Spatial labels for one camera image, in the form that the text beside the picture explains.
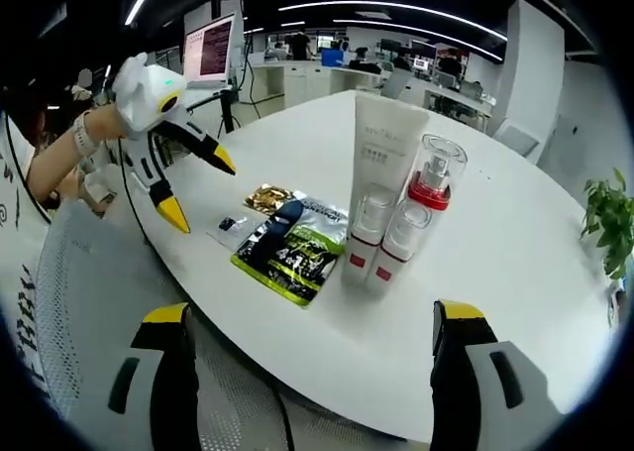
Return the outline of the person's left hand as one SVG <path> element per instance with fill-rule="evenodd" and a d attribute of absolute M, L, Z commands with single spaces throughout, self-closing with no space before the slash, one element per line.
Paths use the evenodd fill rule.
<path fill-rule="evenodd" d="M 127 127 L 114 103 L 99 106 L 85 115 L 86 132 L 95 143 L 127 137 Z"/>

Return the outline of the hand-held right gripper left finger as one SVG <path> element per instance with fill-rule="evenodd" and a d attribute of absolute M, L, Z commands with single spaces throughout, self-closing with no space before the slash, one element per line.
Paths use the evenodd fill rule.
<path fill-rule="evenodd" d="M 189 304 L 149 312 L 128 347 L 84 371 L 81 436 L 93 450 L 197 450 L 199 381 Z"/>

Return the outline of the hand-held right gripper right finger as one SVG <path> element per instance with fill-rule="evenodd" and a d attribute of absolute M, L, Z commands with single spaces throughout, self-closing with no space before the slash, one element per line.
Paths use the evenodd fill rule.
<path fill-rule="evenodd" d="M 534 450 L 564 415 L 546 375 L 476 307 L 434 302 L 432 450 Z"/>

